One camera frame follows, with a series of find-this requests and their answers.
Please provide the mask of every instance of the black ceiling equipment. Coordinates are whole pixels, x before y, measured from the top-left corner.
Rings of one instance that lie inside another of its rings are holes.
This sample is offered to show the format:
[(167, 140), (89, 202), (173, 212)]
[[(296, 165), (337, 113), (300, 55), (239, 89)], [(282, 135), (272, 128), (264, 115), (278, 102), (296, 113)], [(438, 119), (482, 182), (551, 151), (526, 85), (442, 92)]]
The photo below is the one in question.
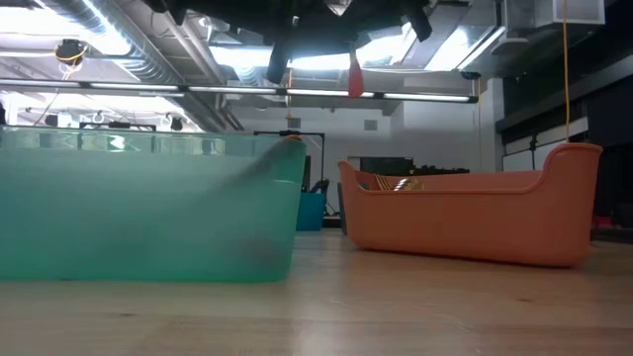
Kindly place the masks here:
[(153, 132), (156, 132), (156, 125), (142, 125), (142, 124), (132, 124), (132, 123), (122, 123), (122, 122), (109, 122), (109, 123), (79, 123), (80, 129), (99, 129), (101, 127), (108, 127), (108, 129), (123, 129), (129, 130), (131, 128), (137, 128), (139, 131), (142, 129), (150, 129)]
[(81, 41), (63, 40), (55, 49), (55, 57), (66, 65), (77, 66), (83, 61), (85, 52), (86, 47)]
[(267, 77), (279, 84), (288, 60), (349, 53), (369, 42), (367, 32), (401, 26), (407, 16), (419, 41), (432, 29), (424, 7), (429, 0), (354, 0), (342, 15), (322, 0), (142, 0), (153, 11), (169, 12), (178, 25), (187, 10), (257, 33), (273, 45)]
[(59, 116), (48, 114), (46, 115), (46, 118), (44, 119), (44, 123), (50, 127), (56, 128), (57, 125), (59, 125)]
[(480, 74), (478, 72), (461, 71), (459, 73), (462, 76), (462, 78), (464, 78), (466, 80), (478, 80), (479, 78), (482, 77), (482, 74)]
[(182, 131), (182, 118), (172, 118), (171, 129), (174, 131)]

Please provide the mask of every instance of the pipe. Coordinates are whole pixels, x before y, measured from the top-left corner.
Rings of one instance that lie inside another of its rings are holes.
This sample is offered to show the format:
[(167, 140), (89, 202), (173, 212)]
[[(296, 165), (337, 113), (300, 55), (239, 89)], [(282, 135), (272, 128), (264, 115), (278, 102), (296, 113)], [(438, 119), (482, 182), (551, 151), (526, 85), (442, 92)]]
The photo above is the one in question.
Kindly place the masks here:
[(204, 61), (200, 53), (192, 45), (192, 42), (194, 42), (195, 40), (192, 39), (192, 42), (189, 42), (187, 38), (185, 38), (185, 35), (182, 33), (182, 30), (180, 29), (178, 25), (176, 25), (176, 23), (174, 22), (171, 15), (169, 15), (169, 13), (165, 13), (164, 17), (165, 17), (165, 23), (167, 24), (167, 28), (169, 29), (169, 31), (171, 31), (171, 33), (176, 37), (176, 40), (178, 40), (178, 43), (181, 44), (185, 48), (185, 50), (187, 51), (187, 54), (189, 54), (189, 56), (191, 56), (191, 58), (196, 62), (200, 70), (202, 70), (203, 73), (205, 73), (205, 75), (208, 78), (212, 79), (214, 81), (214, 84), (222, 84), (222, 82), (220, 82), (218, 76), (214, 73), (212, 68), (208, 65), (208, 63)]
[(20, 7), (20, 8), (38, 8), (38, 4), (33, 0), (1, 0), (0, 7)]
[[(132, 48), (130, 56), (144, 60), (121, 61), (117, 64), (143, 83), (184, 84), (185, 80), (165, 59), (147, 36), (113, 0), (35, 0), (66, 20), (83, 26), (93, 35), (105, 36), (113, 29)], [(170, 98), (191, 114), (205, 131), (218, 132), (226, 128), (224, 121), (198, 95), (186, 93), (182, 98)]]
[(191, 39), (191, 43), (198, 50), (198, 52), (202, 56), (202, 59), (205, 61), (205, 63), (207, 63), (209, 68), (211, 68), (211, 70), (214, 72), (214, 76), (216, 77), (218, 84), (225, 84), (226, 82), (225, 82), (224, 76), (222, 75), (222, 70), (220, 69), (220, 66), (214, 59), (214, 56), (212, 55), (211, 50), (209, 49), (209, 46), (206, 44), (202, 44), (200, 40), (198, 40), (198, 34), (191, 27), (191, 24), (189, 24), (189, 22), (185, 21), (182, 24), (182, 29), (185, 31), (185, 34), (189, 36), (189, 39)]
[[(50, 49), (22, 49), (22, 48), (0, 48), (0, 57), (12, 57), (12, 58), (39, 58), (55, 56), (55, 53)], [(132, 57), (129, 55), (117, 55), (117, 54), (93, 54), (86, 53), (83, 55), (85, 59), (93, 60), (145, 60), (142, 57)]]
[[(185, 20), (182, 26), (178, 26), (174, 21), (173, 17), (167, 12), (163, 15), (165, 17), (165, 23), (167, 24), (167, 28), (171, 33), (176, 37), (178, 43), (180, 43), (189, 56), (196, 62), (200, 70), (205, 73), (205, 75), (212, 81), (214, 84), (225, 84), (224, 77), (222, 75), (222, 70), (220, 66), (214, 59), (211, 54), (211, 50), (205, 46), (201, 45), (200, 41), (197, 40), (198, 35), (191, 28), (191, 25)], [(221, 98), (221, 94), (216, 95), (217, 100)], [(235, 130), (235, 131), (243, 131), (244, 127), (239, 123), (237, 118), (229, 116), (228, 112), (225, 108), (220, 108), (216, 105), (216, 112)]]

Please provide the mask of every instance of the ceiling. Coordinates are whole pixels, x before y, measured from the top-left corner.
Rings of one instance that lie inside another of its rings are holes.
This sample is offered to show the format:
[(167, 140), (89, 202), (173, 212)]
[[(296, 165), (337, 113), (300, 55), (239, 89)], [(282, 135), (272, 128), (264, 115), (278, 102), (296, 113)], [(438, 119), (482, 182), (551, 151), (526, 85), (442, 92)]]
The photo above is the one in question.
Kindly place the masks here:
[[(188, 84), (208, 84), (215, 85), (218, 80), (223, 80), (228, 84), (241, 85), (240, 78), (236, 76), (235, 71), (229, 65), (216, 65), (216, 71), (210, 75), (209, 70), (204, 70), (200, 63), (197, 62), (191, 54), (191, 44), (205, 43), (208, 36), (208, 24), (213, 23), (200, 14), (190, 13), (187, 16), (187, 23), (193, 29), (193, 34), (185, 35), (186, 43), (183, 44), (182, 38), (178, 38), (170, 29), (169, 19), (161, 14), (153, 14), (140, 0), (103, 0), (114, 1), (118, 7), (126, 14), (126, 16), (134, 24), (142, 35), (148, 39), (148, 45), (155, 47), (158, 52), (167, 60), (168, 64), (175, 69), (184, 82)], [(344, 6), (348, 1), (328, 1), (329, 3), (337, 3)], [(25, 4), (24, 1), (0, 0), (0, 5), (17, 6)], [(366, 66), (364, 70), (365, 89), (367, 91), (386, 91), (386, 92), (428, 92), (439, 94), (456, 94), (470, 95), (472, 94), (472, 84), (461, 78), (459, 73), (455, 71), (434, 71), (428, 72), (424, 68), (431, 63), (433, 57), (438, 54), (442, 46), (456, 32), (462, 31), (465, 34), (466, 49), (474, 45), (484, 33), (495, 25), (495, 1), (494, 0), (477, 0), (462, 2), (462, 6), (446, 6), (440, 5), (434, 8), (430, 14), (430, 22), (433, 25), (434, 33), (431, 38), (423, 43), (414, 42), (411, 47), (406, 43), (406, 34), (403, 34), (403, 44), (406, 45), (403, 52), (402, 61), (396, 61), (393, 65), (373, 65)], [(25, 18), (25, 12), (31, 17)], [(547, 33), (535, 34), (540, 36), (541, 40), (548, 39)], [(64, 23), (64, 19), (56, 17), (54, 14), (44, 12), (41, 9), (28, 10), (25, 8), (3, 8), (0, 13), (0, 52), (4, 53), (0, 56), (0, 76), (9, 78), (37, 78), (37, 79), (61, 79), (65, 68), (54, 56), (49, 55), (53, 49), (60, 43), (62, 39), (83, 39), (77, 25)], [(541, 47), (534, 50), (543, 51)], [(11, 51), (21, 53), (19, 55), (11, 55)], [(447, 58), (439, 58), (442, 64), (443, 60), (451, 60)], [(515, 59), (503, 59), (499, 62), (499, 58), (492, 58), (488, 52), (484, 53), (478, 60), (474, 61), (468, 70), (478, 70), (485, 75), (507, 74), (505, 69), (511, 68), (509, 62), (516, 63)], [(85, 61), (81, 65), (81, 69), (72, 73), (71, 80), (83, 81), (110, 81), (110, 82), (137, 82), (136, 78), (131, 76), (127, 71), (122, 69), (120, 63), (112, 58), (107, 60), (103, 58), (102, 53), (96, 49), (91, 49), (87, 54)], [(265, 67), (256, 67), (253, 71), (254, 75), (262, 75)], [(287, 75), (282, 85), (288, 85), (289, 79), (292, 78), (292, 86), (306, 89), (339, 89), (346, 90), (348, 76), (347, 70), (305, 70), (294, 69), (291, 75)], [(43, 95), (34, 95), (34, 93), (26, 93), (26, 97), (30, 100), (23, 100), (28, 105), (44, 108), (48, 104), (48, 97)], [(85, 100), (75, 100), (72, 97), (61, 97), (60, 103), (64, 103), (68, 110), (77, 104), (78, 111), (91, 110), (87, 103), (95, 103), (96, 101), (105, 101), (103, 98), (91, 98)], [(229, 105), (233, 107), (254, 107), (257, 109), (265, 109), (269, 107), (285, 107), (288, 105), (286, 98), (274, 97), (257, 97), (257, 96), (239, 96), (231, 95), (227, 97)], [(216, 98), (213, 95), (202, 97), (202, 100), (214, 107)], [(108, 101), (107, 103), (95, 104), (92, 110), (105, 106), (119, 112), (134, 113), (138, 108), (126, 107), (118, 101)], [(337, 98), (319, 98), (319, 97), (295, 97), (290, 103), (293, 107), (307, 108), (353, 108), (353, 109), (376, 109), (382, 110), (384, 115), (390, 115), (399, 104), (398, 102), (386, 102), (380, 100), (351, 100)], [(59, 108), (59, 105), (52, 105), (52, 108)], [(159, 100), (153, 105), (149, 111), (156, 118), (164, 117), (168, 113), (178, 113), (186, 115), (173, 101)], [(188, 130), (197, 130), (198, 127), (193, 121), (187, 121)]]

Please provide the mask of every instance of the ceiling duct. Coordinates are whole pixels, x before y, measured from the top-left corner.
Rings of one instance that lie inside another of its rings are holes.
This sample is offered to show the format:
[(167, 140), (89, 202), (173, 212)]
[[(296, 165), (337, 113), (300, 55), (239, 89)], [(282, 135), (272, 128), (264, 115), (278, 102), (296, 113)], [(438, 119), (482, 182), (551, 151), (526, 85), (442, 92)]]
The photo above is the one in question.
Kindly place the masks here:
[[(139, 57), (118, 61), (129, 74), (143, 83), (184, 84), (184, 79), (171, 66), (145, 34), (112, 0), (36, 0), (66, 20), (83, 26), (95, 36), (105, 36), (114, 29), (130, 46), (129, 55)], [(226, 128), (222, 118), (197, 95), (186, 93), (181, 98), (169, 98), (193, 115), (196, 124), (205, 131), (218, 132)]]
[(0, 7), (39, 8), (40, 5), (33, 0), (0, 0)]
[[(264, 45), (264, 38), (261, 35), (238, 29), (220, 19), (211, 18), (210, 22), (213, 30), (209, 37), (209, 46)], [(263, 73), (254, 66), (235, 66), (233, 70), (239, 81), (246, 86), (264, 85)]]
[[(563, 23), (565, 0), (506, 0), (506, 27), (511, 32)], [(570, 25), (604, 25), (604, 0), (567, 0)]]

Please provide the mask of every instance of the fluorescent light fixture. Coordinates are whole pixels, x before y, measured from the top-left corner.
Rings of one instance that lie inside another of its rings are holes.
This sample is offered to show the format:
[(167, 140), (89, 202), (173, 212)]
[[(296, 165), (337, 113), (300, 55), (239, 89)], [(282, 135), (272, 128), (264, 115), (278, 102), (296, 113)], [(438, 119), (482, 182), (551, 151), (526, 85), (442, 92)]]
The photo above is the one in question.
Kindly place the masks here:
[(156, 91), (176, 91), (176, 85), (153, 85), (153, 84), (124, 84), (124, 83), (91, 83), (95, 89), (124, 89), (124, 90), (156, 90)]
[(499, 27), (482, 45), (478, 46), (475, 51), (473, 51), (469, 56), (466, 57), (459, 65), (457, 69), (463, 70), (466, 68), (473, 60), (477, 59), (482, 53), (491, 45), (493, 45), (501, 35), (505, 33), (505, 27)]
[(61, 80), (30, 80), (30, 79), (0, 79), (0, 85), (34, 86), (49, 88), (79, 88), (77, 82), (67, 82)]
[[(322, 96), (322, 97), (349, 97), (349, 93), (344, 90), (315, 90), (315, 89), (288, 89), (288, 95), (300, 95), (300, 96)], [(373, 98), (374, 93), (365, 92), (361, 94), (361, 98)]]
[(40, 57), (48, 57), (55, 56), (50, 50), (10, 50), (10, 49), (0, 49), (0, 56), (8, 56), (8, 57), (20, 57), (20, 58), (40, 58)]
[(433, 95), (433, 94), (398, 94), (385, 93), (385, 99), (412, 100), (412, 101), (441, 101), (452, 103), (468, 103), (471, 98), (467, 96)]
[(185, 93), (160, 93), (160, 92), (139, 92), (140, 96), (148, 97), (166, 97), (166, 98), (184, 98)]
[(193, 92), (223, 93), (223, 94), (261, 94), (275, 95), (277, 90), (274, 88), (255, 88), (255, 87), (189, 87)]

